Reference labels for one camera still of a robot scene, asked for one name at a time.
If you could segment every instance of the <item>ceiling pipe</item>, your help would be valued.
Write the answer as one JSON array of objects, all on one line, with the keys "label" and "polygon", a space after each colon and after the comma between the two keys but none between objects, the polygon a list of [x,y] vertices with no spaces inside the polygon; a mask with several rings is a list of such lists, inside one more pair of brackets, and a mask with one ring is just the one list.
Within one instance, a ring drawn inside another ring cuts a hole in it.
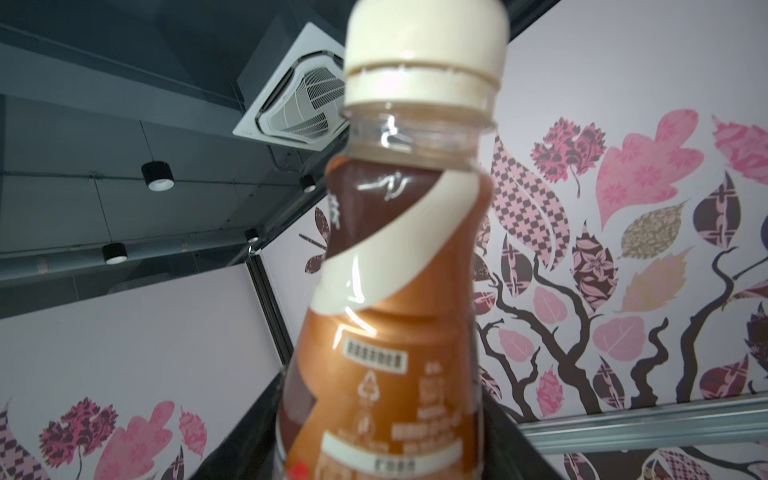
[{"label": "ceiling pipe", "polygon": [[[210,248],[229,247],[245,243],[242,230],[228,230],[194,237],[151,240],[126,245],[128,261],[165,257],[177,253]],[[101,248],[47,253],[33,257],[12,257],[0,260],[0,281],[79,270],[104,265]]]}]

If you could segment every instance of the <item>white bottle cap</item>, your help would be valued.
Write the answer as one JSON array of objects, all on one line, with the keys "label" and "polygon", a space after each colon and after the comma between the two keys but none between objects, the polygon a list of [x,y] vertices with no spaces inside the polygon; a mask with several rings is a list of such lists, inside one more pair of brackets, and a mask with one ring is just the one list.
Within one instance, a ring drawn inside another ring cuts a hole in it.
[{"label": "white bottle cap", "polygon": [[451,105],[492,118],[508,39],[498,0],[359,0],[344,103]]}]

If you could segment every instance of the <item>cylindrical lamp shade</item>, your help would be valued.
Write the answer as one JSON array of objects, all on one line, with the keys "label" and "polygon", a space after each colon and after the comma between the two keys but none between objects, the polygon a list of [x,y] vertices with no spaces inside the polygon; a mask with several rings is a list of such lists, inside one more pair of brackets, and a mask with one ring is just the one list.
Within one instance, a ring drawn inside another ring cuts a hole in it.
[{"label": "cylindrical lamp shade", "polygon": [[315,179],[312,178],[312,175],[304,175],[301,177],[299,179],[299,185],[301,186],[301,189],[304,190],[305,194],[313,192],[317,188],[315,185]]},{"label": "cylindrical lamp shade", "polygon": [[263,231],[260,228],[249,228],[245,231],[245,240],[248,243],[256,243],[263,237]]},{"label": "cylindrical lamp shade", "polygon": [[104,256],[104,262],[107,265],[117,265],[128,260],[128,252],[122,243],[110,243],[101,248],[101,255]]},{"label": "cylindrical lamp shade", "polygon": [[166,191],[174,185],[174,175],[170,172],[170,165],[165,162],[151,161],[141,165],[141,175],[153,192]]}]

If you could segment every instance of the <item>air conditioner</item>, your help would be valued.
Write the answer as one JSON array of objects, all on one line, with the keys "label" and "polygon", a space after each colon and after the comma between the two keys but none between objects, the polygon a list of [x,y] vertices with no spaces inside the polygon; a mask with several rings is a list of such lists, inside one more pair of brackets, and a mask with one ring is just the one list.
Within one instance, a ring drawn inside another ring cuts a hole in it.
[{"label": "air conditioner", "polygon": [[[307,22],[290,43],[294,18],[278,16],[273,20],[238,77],[249,107],[233,133],[321,151],[347,126],[341,115],[344,47],[312,22]],[[282,52],[279,64],[268,70],[276,54]],[[266,81],[265,72],[271,72]]]}]

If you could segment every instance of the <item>beverage bottle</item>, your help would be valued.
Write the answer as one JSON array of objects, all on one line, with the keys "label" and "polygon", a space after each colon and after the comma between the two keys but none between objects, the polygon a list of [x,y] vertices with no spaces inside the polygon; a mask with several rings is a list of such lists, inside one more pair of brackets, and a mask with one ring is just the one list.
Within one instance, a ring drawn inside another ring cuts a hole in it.
[{"label": "beverage bottle", "polygon": [[284,380],[275,479],[482,473],[472,312],[477,166],[508,40],[498,0],[360,0],[330,241]]}]

